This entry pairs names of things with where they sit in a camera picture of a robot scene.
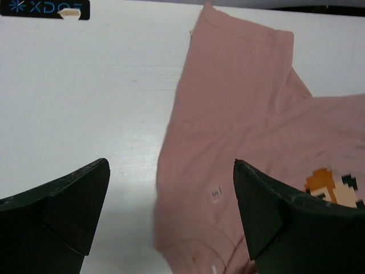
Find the dusty pink t shirt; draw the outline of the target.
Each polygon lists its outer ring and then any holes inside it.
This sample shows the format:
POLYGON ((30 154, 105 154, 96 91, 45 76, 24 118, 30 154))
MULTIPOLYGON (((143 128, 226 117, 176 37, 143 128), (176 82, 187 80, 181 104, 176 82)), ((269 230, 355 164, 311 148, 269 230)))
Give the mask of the dusty pink t shirt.
POLYGON ((364 209, 364 95, 312 96, 293 47, 289 31, 204 4, 157 164, 155 248, 173 273, 257 273, 237 159, 328 205, 364 209))

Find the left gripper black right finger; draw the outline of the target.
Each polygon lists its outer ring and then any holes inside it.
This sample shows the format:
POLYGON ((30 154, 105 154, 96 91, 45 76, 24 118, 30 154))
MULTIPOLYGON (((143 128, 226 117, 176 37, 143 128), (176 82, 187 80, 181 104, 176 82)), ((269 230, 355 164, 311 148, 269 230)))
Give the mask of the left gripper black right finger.
POLYGON ((249 257, 258 273, 363 273, 364 203, 356 179, 338 187, 349 202, 300 191, 236 160, 234 189, 249 257))

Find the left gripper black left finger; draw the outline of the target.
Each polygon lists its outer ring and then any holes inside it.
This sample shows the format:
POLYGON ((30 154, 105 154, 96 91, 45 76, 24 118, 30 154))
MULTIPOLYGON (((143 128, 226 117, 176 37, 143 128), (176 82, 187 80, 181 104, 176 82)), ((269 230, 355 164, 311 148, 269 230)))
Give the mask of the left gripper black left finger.
POLYGON ((79 273, 90 254, 110 180, 100 158, 1 199, 1 273, 79 273))

